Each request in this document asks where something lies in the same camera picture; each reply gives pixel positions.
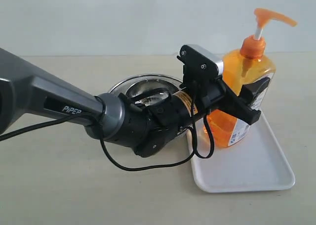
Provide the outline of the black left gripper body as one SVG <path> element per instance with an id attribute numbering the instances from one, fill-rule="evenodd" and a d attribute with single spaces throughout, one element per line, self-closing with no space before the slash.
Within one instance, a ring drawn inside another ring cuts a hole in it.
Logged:
<path id="1" fill-rule="evenodd" d="M 170 121 L 199 120 L 217 110 L 225 90 L 219 82 L 201 86 L 196 82 L 185 85 L 170 96 Z"/>

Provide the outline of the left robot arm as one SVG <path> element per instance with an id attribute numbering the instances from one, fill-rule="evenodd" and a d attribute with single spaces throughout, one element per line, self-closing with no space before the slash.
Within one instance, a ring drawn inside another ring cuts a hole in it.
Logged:
<path id="1" fill-rule="evenodd" d="M 261 79 L 235 94 L 223 81 L 223 61 L 198 45 L 183 45 L 181 89 L 150 105 L 141 96 L 103 93 L 92 96 L 30 62 L 0 51 L 0 130 L 4 132 L 23 114 L 53 119 L 72 117 L 92 138 L 133 149 L 150 157 L 172 141 L 193 120 L 218 109 L 253 124 L 260 111 L 250 106 L 267 87 Z"/>

